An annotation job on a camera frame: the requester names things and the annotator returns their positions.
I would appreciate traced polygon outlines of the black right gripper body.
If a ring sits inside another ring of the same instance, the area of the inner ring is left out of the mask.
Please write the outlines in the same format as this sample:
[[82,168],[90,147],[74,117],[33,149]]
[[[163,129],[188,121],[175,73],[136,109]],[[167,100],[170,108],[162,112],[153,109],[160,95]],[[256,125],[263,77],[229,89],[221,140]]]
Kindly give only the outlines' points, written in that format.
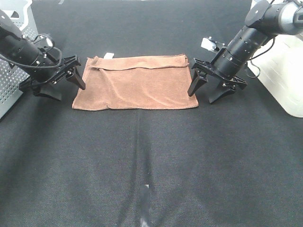
[[202,70],[207,76],[213,76],[217,79],[219,79],[221,82],[223,82],[225,85],[231,87],[231,86],[239,86],[240,89],[244,89],[247,86],[247,83],[245,80],[237,77],[232,76],[228,77],[221,73],[214,65],[207,61],[202,61],[199,59],[194,58],[193,59],[193,65],[192,69],[200,69]]

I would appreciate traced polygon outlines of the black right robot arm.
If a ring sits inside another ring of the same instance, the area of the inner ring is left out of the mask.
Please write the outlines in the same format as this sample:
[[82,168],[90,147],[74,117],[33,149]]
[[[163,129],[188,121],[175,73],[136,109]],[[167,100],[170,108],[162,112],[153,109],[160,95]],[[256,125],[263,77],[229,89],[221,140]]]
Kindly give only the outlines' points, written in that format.
[[255,52],[278,35],[297,35],[303,31],[303,5],[297,0],[269,3],[260,0],[248,12],[243,28],[228,45],[212,38],[203,38],[201,46],[216,55],[211,62],[193,59],[192,82],[187,91],[189,96],[205,83],[207,76],[220,82],[210,95],[209,103],[232,95],[237,88],[244,89],[247,82],[237,73],[248,69],[248,61],[254,59]]

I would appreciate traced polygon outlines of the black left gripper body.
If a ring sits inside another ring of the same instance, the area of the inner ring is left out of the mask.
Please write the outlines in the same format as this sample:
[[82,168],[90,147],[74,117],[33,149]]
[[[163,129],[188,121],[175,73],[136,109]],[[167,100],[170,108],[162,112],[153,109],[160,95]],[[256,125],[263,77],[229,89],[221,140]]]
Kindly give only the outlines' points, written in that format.
[[29,77],[19,83],[19,90],[26,91],[29,88],[35,89],[44,84],[53,84],[59,82],[62,78],[66,78],[66,71],[74,67],[80,66],[80,60],[77,55],[64,58],[56,68],[44,65],[42,68],[22,68]]

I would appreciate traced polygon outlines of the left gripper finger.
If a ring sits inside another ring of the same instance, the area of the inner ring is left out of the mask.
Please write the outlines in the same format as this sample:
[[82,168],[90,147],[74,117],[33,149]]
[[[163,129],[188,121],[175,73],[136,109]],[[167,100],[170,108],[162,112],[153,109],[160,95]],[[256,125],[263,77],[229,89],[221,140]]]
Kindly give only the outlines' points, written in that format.
[[69,69],[66,71],[66,80],[70,83],[75,84],[81,90],[86,89],[86,84],[83,81],[82,77],[80,76],[78,69],[76,67]]
[[33,90],[33,94],[34,96],[46,97],[54,100],[62,99],[61,93],[58,90],[56,90],[54,87],[52,87],[50,84],[44,84],[38,86]]

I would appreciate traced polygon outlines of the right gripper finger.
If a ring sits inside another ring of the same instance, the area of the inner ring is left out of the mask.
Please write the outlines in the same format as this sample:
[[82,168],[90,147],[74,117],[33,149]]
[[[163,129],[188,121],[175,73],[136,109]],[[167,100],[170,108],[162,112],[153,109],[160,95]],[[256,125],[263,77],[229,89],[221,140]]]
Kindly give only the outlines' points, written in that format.
[[235,93],[235,91],[235,87],[223,86],[223,84],[218,84],[216,89],[209,96],[209,103],[212,104],[225,96],[232,95]]
[[207,74],[205,74],[202,70],[200,69],[195,69],[194,70],[194,75],[192,78],[192,82],[189,86],[189,89],[187,91],[187,94],[189,96],[193,96],[195,94],[195,92],[201,87],[203,86],[205,83],[208,82],[207,79]]

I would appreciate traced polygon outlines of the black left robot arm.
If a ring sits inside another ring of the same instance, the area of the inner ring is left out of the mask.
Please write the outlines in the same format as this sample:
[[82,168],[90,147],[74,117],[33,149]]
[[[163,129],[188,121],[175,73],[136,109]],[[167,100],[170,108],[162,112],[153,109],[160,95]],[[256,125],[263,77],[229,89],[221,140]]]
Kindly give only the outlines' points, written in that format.
[[32,90],[34,96],[60,101],[62,95],[53,86],[63,78],[82,90],[86,88],[77,69],[78,56],[63,58],[62,51],[47,34],[29,39],[4,11],[0,12],[0,58],[11,68],[17,66],[29,75],[19,83],[22,92]]

